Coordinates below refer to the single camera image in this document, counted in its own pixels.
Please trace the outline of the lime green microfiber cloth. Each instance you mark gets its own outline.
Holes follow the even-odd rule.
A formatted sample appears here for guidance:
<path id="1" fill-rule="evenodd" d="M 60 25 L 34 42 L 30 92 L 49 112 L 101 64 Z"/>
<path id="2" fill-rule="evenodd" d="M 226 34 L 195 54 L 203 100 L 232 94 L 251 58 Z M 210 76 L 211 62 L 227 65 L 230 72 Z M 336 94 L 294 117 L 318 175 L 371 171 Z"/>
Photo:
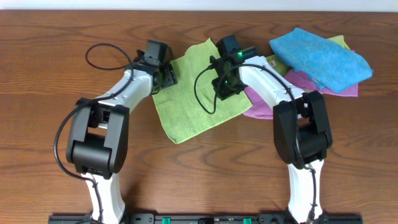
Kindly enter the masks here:
<path id="1" fill-rule="evenodd" d="M 213 110 L 215 91 L 211 81 L 218 77 L 217 73 L 214 70 L 204 72 L 197 84 L 194 82 L 197 75 L 210 65 L 210 56 L 220 56 L 211 39 L 189 47 L 184 56 L 171 61 L 178 83 L 153 96 L 161 125 L 175 144 L 185 142 L 252 107 L 247 95 L 240 93 L 224 101 L 218 100 L 215 114 L 205 112 L 205 109 Z"/>

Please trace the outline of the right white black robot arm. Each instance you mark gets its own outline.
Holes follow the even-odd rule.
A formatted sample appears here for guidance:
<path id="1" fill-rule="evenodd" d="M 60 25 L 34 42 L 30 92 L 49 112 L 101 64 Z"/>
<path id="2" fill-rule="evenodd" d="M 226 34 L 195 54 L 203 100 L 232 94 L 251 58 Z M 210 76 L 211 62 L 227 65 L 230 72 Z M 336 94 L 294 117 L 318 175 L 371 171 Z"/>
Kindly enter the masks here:
<path id="1" fill-rule="evenodd" d="M 319 221 L 320 175 L 333 142 L 322 94 L 291 84 L 255 47 L 211 56 L 209 68 L 219 76 L 215 91 L 220 98 L 225 98 L 222 89 L 236 82 L 234 91 L 248 86 L 272 108 L 274 145 L 289 170 L 289 213 L 296 223 Z"/>

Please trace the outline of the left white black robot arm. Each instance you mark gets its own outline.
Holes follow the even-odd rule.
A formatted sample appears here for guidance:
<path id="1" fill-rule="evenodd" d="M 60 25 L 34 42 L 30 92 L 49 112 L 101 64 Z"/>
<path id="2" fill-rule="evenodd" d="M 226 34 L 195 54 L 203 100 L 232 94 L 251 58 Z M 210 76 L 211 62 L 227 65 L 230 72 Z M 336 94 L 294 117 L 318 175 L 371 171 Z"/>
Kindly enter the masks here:
<path id="1" fill-rule="evenodd" d="M 130 114 L 144 98 L 176 83 L 170 63 L 134 63 L 106 93 L 77 101 L 66 158 L 90 188 L 92 222 L 124 220 L 119 172 L 127 156 Z"/>

